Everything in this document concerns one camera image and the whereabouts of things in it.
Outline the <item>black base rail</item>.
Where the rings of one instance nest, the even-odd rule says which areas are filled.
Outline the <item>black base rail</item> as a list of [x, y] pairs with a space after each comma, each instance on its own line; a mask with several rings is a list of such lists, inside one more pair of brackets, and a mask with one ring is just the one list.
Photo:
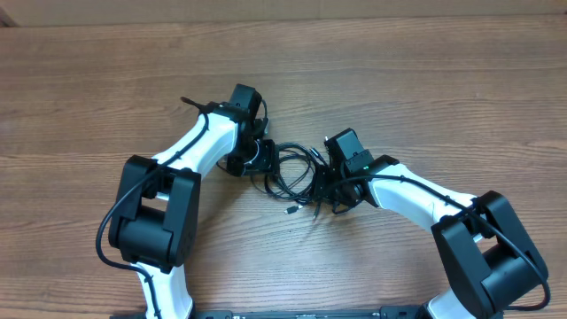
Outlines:
[[472, 318], [459, 312], [454, 315], [431, 315], [425, 306], [383, 306], [379, 309], [267, 311], [234, 313], [228, 310], [192, 310], [189, 319], [432, 319]]

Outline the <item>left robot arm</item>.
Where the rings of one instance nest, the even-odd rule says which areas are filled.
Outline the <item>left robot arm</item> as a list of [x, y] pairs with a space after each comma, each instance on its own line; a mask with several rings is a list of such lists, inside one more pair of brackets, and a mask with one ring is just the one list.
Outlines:
[[226, 102], [196, 104], [195, 126], [167, 150], [125, 163], [115, 204], [96, 237], [99, 259], [137, 273], [146, 309], [142, 318], [189, 318], [184, 262], [194, 245], [201, 182], [220, 160], [236, 177], [272, 173], [275, 143], [266, 137], [267, 104], [238, 84]]

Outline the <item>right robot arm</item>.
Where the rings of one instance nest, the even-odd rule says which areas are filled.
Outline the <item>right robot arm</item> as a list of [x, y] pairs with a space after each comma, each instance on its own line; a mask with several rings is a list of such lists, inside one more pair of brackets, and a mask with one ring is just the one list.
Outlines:
[[503, 195], [451, 191], [391, 156], [374, 158], [351, 128], [324, 146], [329, 159], [317, 173], [315, 198], [331, 202], [336, 214], [367, 202], [428, 230], [449, 282], [420, 306], [381, 307], [380, 317], [501, 318], [549, 304], [547, 265]]

